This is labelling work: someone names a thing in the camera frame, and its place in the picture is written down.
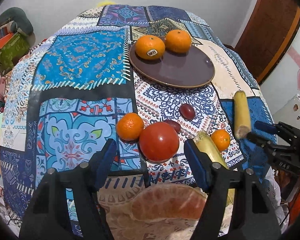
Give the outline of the small tangerine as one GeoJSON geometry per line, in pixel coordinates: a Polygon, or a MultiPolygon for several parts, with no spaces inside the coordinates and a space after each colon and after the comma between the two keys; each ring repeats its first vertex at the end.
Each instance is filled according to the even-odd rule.
{"type": "Polygon", "coordinates": [[[125,114],[116,124],[117,135],[124,141],[136,141],[143,129],[144,122],[136,113],[125,114]]]}
{"type": "Polygon", "coordinates": [[[229,133],[224,129],[219,129],[214,131],[210,138],[214,142],[214,144],[217,146],[219,152],[222,152],[226,150],[231,142],[229,133]]]}

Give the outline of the dark red grape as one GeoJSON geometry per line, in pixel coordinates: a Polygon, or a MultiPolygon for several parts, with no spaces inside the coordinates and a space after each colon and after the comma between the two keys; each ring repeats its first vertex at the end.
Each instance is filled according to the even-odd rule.
{"type": "Polygon", "coordinates": [[[184,103],[179,107],[179,112],[181,113],[183,118],[187,120],[193,120],[196,116],[194,108],[187,103],[184,103]]]}
{"type": "Polygon", "coordinates": [[[170,126],[172,126],[174,128],[174,130],[176,131],[176,133],[179,133],[181,130],[181,125],[173,120],[164,120],[165,123],[169,124],[170,126]]]}

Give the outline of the peeled pomelo segment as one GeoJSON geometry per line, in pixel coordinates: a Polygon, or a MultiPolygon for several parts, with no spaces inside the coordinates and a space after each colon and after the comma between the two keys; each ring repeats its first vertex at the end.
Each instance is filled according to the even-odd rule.
{"type": "Polygon", "coordinates": [[[150,186],[138,194],[130,205],[131,216],[144,222],[165,219],[198,220],[206,197],[184,184],[150,186]]]}

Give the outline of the red tomato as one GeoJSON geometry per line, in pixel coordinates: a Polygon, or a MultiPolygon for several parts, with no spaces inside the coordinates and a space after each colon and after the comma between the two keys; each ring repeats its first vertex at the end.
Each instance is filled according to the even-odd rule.
{"type": "Polygon", "coordinates": [[[163,163],[178,152],[179,137],[171,125],[156,122],[141,132],[139,147],[146,159],[154,163],[163,163]]]}

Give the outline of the large orange with sticker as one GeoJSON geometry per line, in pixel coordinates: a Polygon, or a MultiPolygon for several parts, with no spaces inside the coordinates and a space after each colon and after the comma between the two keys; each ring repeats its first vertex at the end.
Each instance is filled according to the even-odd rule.
{"type": "Polygon", "coordinates": [[[165,52],[162,39],[153,35],[140,37],[135,43],[135,53],[144,60],[158,60],[165,52]]]}

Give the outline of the white sliding wardrobe door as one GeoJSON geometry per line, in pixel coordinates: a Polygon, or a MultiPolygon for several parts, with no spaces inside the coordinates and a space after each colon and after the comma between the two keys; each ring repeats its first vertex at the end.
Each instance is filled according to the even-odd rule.
{"type": "Polygon", "coordinates": [[[279,64],[262,83],[261,92],[273,114],[300,94],[300,28],[279,64]]]}

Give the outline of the purple round plate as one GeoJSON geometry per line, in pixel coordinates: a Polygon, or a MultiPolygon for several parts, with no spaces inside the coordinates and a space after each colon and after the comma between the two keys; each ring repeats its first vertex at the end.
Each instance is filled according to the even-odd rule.
{"type": "Polygon", "coordinates": [[[199,88],[207,85],[215,76],[215,66],[211,59],[196,46],[191,46],[186,54],[165,51],[156,61],[140,58],[135,45],[129,49],[130,64],[144,77],[175,88],[199,88]]]}

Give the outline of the brown wooden door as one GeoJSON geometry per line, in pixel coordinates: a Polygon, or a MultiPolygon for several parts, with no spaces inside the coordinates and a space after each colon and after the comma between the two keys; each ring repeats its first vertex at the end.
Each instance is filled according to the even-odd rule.
{"type": "Polygon", "coordinates": [[[261,84],[274,70],[300,27],[295,0],[257,0],[235,51],[261,84]]]}

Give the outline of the patchwork blue tablecloth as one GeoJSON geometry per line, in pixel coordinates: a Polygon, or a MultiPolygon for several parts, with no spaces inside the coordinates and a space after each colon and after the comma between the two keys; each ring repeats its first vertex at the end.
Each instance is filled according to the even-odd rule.
{"type": "Polygon", "coordinates": [[[199,16],[173,7],[106,5],[87,10],[30,51],[12,70],[0,115],[0,215],[19,236],[25,211],[49,168],[75,168],[116,141],[109,177],[98,193],[108,209],[124,205],[149,186],[195,179],[183,146],[198,132],[224,129],[233,135],[233,97],[247,96],[252,121],[273,122],[261,89],[240,56],[226,48],[199,16]],[[140,37],[189,33],[192,44],[215,66],[210,83],[175,88],[152,81],[130,64],[130,46],[140,37]],[[187,103],[196,113],[183,118],[187,103]],[[135,142],[116,132],[117,122],[137,113],[145,126],[164,120],[181,125],[178,152],[157,164],[135,142]]]}

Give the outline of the green storage box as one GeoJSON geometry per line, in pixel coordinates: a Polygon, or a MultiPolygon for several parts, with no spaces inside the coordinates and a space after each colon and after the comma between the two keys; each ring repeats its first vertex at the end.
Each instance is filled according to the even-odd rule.
{"type": "Polygon", "coordinates": [[[0,39],[0,72],[7,74],[29,52],[27,40],[19,33],[8,34],[0,39]]]}

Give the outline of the yellow curved chair back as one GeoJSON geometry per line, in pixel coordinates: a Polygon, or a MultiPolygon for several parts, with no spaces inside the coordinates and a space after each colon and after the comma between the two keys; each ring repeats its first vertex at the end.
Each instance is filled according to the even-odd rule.
{"type": "Polygon", "coordinates": [[[97,7],[103,7],[106,5],[114,5],[114,4],[116,4],[116,2],[111,1],[111,0],[104,0],[104,1],[98,2],[97,7]]]}

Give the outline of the grey plush pillow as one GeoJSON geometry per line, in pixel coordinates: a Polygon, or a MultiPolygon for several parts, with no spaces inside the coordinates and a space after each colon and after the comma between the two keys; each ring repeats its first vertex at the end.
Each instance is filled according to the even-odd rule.
{"type": "Polygon", "coordinates": [[[33,33],[33,26],[25,12],[19,7],[11,7],[0,15],[0,27],[7,26],[13,32],[19,32],[24,36],[33,33]]]}

